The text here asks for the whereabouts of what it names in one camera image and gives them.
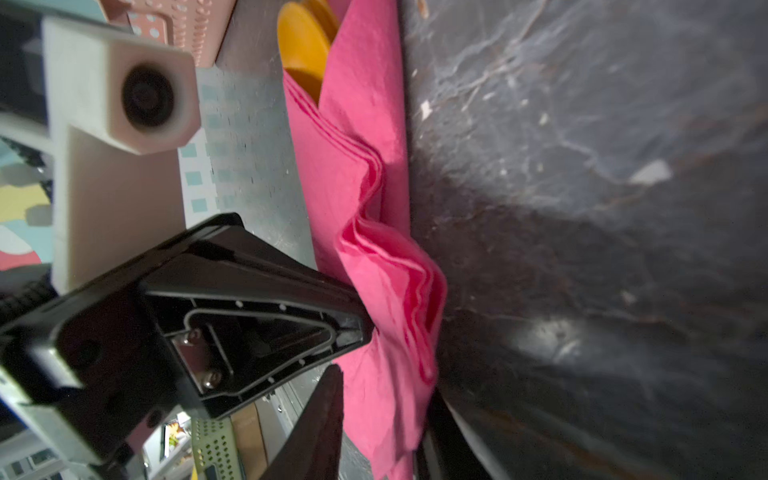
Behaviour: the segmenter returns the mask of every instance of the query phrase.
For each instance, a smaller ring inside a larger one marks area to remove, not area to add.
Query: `white speck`
[[[429,115],[432,114],[432,108],[429,107],[429,100],[424,100],[422,102],[422,121],[429,118]]]
[[[467,103],[465,103],[464,106],[462,107],[462,111],[467,111],[467,108],[469,108],[469,104],[471,104],[472,101],[475,100],[475,95],[477,95],[479,91],[480,91],[480,87],[475,87],[475,90],[473,90],[472,93],[469,94]]]
[[[570,356],[570,355],[577,355],[578,354],[578,347],[581,345],[581,340],[572,340],[565,345],[563,345],[560,350],[558,351],[557,355],[554,356],[553,360],[555,362],[560,361],[560,359]]]
[[[645,167],[636,171],[629,179],[631,185],[650,185],[658,184],[671,179],[673,176],[672,169],[666,161],[656,159],[650,162]]]
[[[632,305],[633,303],[637,302],[637,297],[635,295],[632,295],[626,290],[621,291],[621,299],[626,303],[627,305]]]

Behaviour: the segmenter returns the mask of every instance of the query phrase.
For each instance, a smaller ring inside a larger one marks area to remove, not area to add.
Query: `dark countertop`
[[[401,5],[454,407],[520,478],[760,472],[768,4]]]

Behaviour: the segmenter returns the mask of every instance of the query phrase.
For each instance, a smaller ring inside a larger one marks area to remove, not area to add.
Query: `pink towel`
[[[376,324],[344,371],[344,430],[375,478],[412,478],[437,381],[445,277],[409,235],[402,59],[394,0],[352,0],[319,107],[288,74],[286,107],[320,271]]]

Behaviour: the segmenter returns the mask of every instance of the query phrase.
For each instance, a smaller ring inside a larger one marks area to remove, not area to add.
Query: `yellow plate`
[[[306,6],[295,2],[283,5],[277,16],[277,44],[283,68],[315,102],[319,101],[331,42]]]
[[[301,5],[304,5],[314,15],[326,33],[326,37],[333,43],[336,33],[339,31],[339,21],[333,14],[333,10],[331,10],[328,2],[326,0],[303,0]]]

